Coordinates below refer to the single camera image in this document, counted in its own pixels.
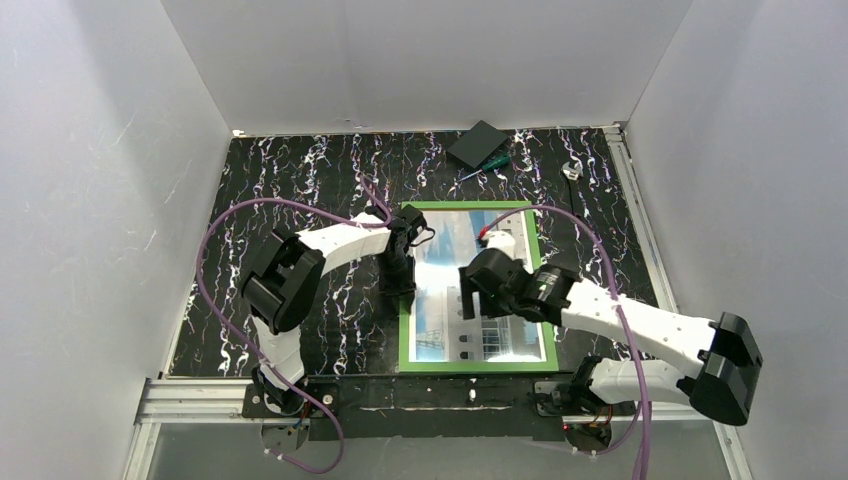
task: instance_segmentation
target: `green picture frame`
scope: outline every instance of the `green picture frame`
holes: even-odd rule
[[[531,205],[528,201],[413,201],[403,202],[403,206],[427,210],[509,210],[511,208]],[[524,212],[528,238],[538,238],[536,215],[533,210]],[[529,254],[534,269],[542,263],[539,242],[530,241]],[[409,320],[411,303],[400,305],[400,325],[398,338],[398,370],[400,373],[510,373],[510,372],[539,372],[551,373],[559,371],[559,361],[556,354],[553,325],[542,324],[541,345],[545,349],[545,360],[541,362],[486,362],[465,360],[461,362],[413,362],[409,360]]]

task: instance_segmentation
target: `gray wall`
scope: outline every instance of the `gray wall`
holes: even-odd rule
[[[696,0],[628,141],[684,312],[746,317],[763,349],[760,479],[844,479],[848,6]]]
[[[161,4],[0,5],[0,477],[114,479],[226,125]]]
[[[691,0],[163,0],[231,129],[630,117]]]

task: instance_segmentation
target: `marble tabletop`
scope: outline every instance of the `marble tabletop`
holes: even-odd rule
[[[461,132],[419,132],[235,138],[221,174],[212,218],[243,200],[281,197],[353,216],[367,197],[355,177],[376,180],[392,207],[421,200],[529,200],[580,215],[603,240],[615,263],[616,283],[631,298],[656,305],[648,270],[603,132],[597,129],[508,130],[512,163],[499,172],[457,184],[464,174],[446,149]],[[584,177],[572,183],[561,166],[581,164]],[[537,214],[543,258],[574,249],[584,276],[605,284],[600,258],[585,235],[564,218]],[[215,301],[234,323],[255,337],[236,280],[245,251],[274,225],[293,231],[327,221],[280,206],[239,212],[209,244],[204,279]],[[373,258],[352,262],[322,281],[302,325],[301,356],[307,375],[397,372],[398,319],[377,295]],[[625,358],[623,345],[582,331],[555,329],[560,369],[574,370],[585,355]],[[248,376],[256,364],[215,319],[192,287],[170,376]]]

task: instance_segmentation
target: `purple cable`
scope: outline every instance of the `purple cable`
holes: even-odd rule
[[[510,215],[516,214],[518,212],[523,212],[525,210],[545,210],[549,212],[558,213],[560,215],[565,216],[575,225],[577,225],[580,230],[583,230],[589,238],[592,239],[592,243],[595,244],[595,247],[598,249],[598,253],[601,255],[601,260],[603,263],[603,272],[604,276],[607,277],[607,282],[609,283],[609,291],[610,298],[613,301],[618,301],[618,289],[615,286],[615,273],[612,270],[612,261],[607,254],[606,249],[604,249],[603,244],[601,243],[601,239],[595,235],[595,232],[592,231],[585,223],[583,223],[579,218],[572,215],[571,213],[566,212],[565,210],[557,207],[551,207],[548,205],[530,205],[527,207],[519,207],[513,208],[512,210],[507,210],[501,216],[495,219],[494,222],[487,225],[483,231],[480,232],[480,236],[482,237],[486,232],[488,232],[492,227],[503,221],[505,218]],[[624,336],[627,338],[627,342],[630,347],[630,356],[633,357],[633,361],[636,366],[636,377],[639,380],[639,410],[643,416],[643,426],[642,426],[642,442],[639,446],[639,454],[636,463],[636,467],[633,469],[633,480],[636,479],[646,479],[648,476],[648,460],[651,457],[651,408],[650,408],[650,399],[648,397],[648,385],[645,382],[645,370],[642,368],[642,357],[640,356],[639,348],[636,346],[636,339],[633,337],[633,331],[630,330],[630,324],[627,322],[627,317],[624,316],[624,310],[621,308],[621,304],[616,304],[615,306],[615,314],[618,317],[618,320],[621,322],[621,328],[624,330]],[[627,437],[630,436],[632,432],[633,425],[636,424],[637,416],[633,417],[633,422],[631,423],[631,428],[628,428],[625,436],[616,442],[614,445],[615,448],[624,442]]]
[[[388,226],[389,222],[391,222],[391,220],[392,220],[391,211],[386,206],[386,204],[383,203],[382,201],[380,201],[380,199],[377,198],[377,196],[369,189],[368,185],[365,184],[364,177],[360,179],[360,183],[362,184],[363,190],[365,190],[365,194],[368,195],[368,198],[371,199],[371,202],[377,208],[382,210],[383,213],[386,214],[386,221],[385,222],[383,222],[383,223],[357,223],[357,222],[350,220],[348,218],[342,218],[342,217],[339,217],[337,215],[333,215],[332,213],[325,212],[321,209],[311,207],[309,205],[303,205],[301,203],[292,202],[291,200],[284,200],[282,198],[255,198],[253,200],[247,200],[247,201],[244,201],[244,202],[237,203],[237,204],[233,205],[232,207],[230,207],[227,211],[225,211],[224,213],[219,215],[218,218],[216,218],[215,221],[212,222],[212,224],[209,226],[209,229],[206,231],[206,235],[203,236],[203,240],[200,242],[200,250],[197,252],[197,265],[196,265],[196,268],[195,268],[196,279],[197,279],[197,289],[200,291],[200,295],[203,297],[203,299],[206,300],[206,303],[209,304],[209,308],[212,309],[212,313],[214,313],[215,316],[218,317],[218,320],[221,321],[221,324],[226,326],[227,329],[229,329],[242,342],[244,342],[245,345],[247,345],[247,348],[249,350],[251,350],[256,355],[256,357],[259,359],[260,362],[263,362],[270,367],[271,372],[274,374],[275,377],[277,377],[277,379],[279,379],[281,382],[283,382],[283,384],[285,386],[287,386],[291,391],[293,391],[294,393],[303,397],[304,400],[306,400],[309,403],[318,407],[318,409],[321,410],[322,412],[324,412],[324,415],[326,415],[327,418],[329,418],[330,421],[333,422],[333,426],[336,427],[336,432],[338,432],[338,434],[339,434],[339,453],[338,453],[338,455],[336,455],[336,458],[333,460],[333,462],[328,467],[316,468],[316,467],[313,467],[312,465],[301,462],[300,460],[298,460],[296,458],[287,457],[287,456],[285,456],[282,453],[279,453],[277,451],[272,451],[270,449],[267,450],[267,451],[273,453],[274,456],[277,456],[280,459],[285,459],[289,463],[297,465],[298,467],[302,468],[303,470],[305,470],[309,473],[317,473],[317,474],[327,473],[330,470],[336,468],[336,465],[338,465],[339,462],[341,462],[342,457],[344,456],[344,449],[345,449],[344,433],[342,432],[342,426],[341,426],[341,424],[339,424],[339,420],[336,418],[336,416],[333,415],[333,412],[331,412],[327,407],[325,407],[323,403],[319,402],[318,400],[316,400],[314,397],[312,397],[308,393],[304,392],[303,390],[297,388],[294,384],[292,384],[290,381],[288,381],[280,372],[278,372],[277,369],[273,366],[273,364],[268,362],[268,357],[266,357],[265,354],[262,353],[262,350],[259,349],[259,346],[256,345],[255,343],[253,343],[253,341],[251,341],[250,338],[248,338],[248,336],[244,334],[244,332],[242,332],[235,325],[233,325],[233,323],[224,315],[224,313],[221,311],[221,309],[218,308],[217,306],[215,306],[215,301],[212,300],[212,296],[209,295],[209,291],[206,289],[206,285],[203,283],[203,254],[206,252],[206,245],[209,243],[209,239],[212,238],[212,234],[215,232],[215,229],[217,229],[222,223],[224,223],[224,220],[226,220],[227,217],[229,217],[233,213],[235,213],[235,212],[237,212],[237,211],[239,211],[239,210],[241,210],[245,207],[249,207],[251,205],[261,205],[261,204],[266,204],[266,203],[273,203],[273,204],[285,205],[285,206],[293,207],[293,208],[300,208],[300,209],[305,210],[307,212],[314,213],[315,215],[320,215],[322,217],[329,218],[330,220],[333,220],[335,222],[344,223],[346,225],[353,225],[355,227],[383,228],[383,227]]]

